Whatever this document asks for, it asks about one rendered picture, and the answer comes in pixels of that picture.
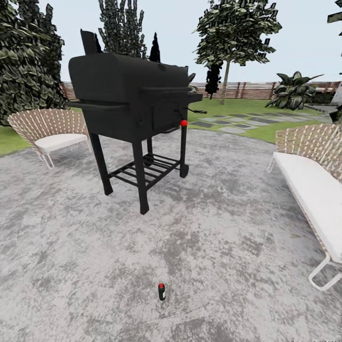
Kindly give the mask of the pesticide atomizer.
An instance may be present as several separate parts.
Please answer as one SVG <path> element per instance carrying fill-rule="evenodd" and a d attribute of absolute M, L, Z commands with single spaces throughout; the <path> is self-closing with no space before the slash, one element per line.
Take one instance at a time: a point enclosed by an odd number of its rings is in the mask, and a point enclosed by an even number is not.
<path fill-rule="evenodd" d="M 164 299 L 165 299 L 165 291 L 166 291 L 165 286 L 164 285 L 159 285 L 158 289 L 159 289 L 159 299 L 161 301 L 164 301 Z"/>

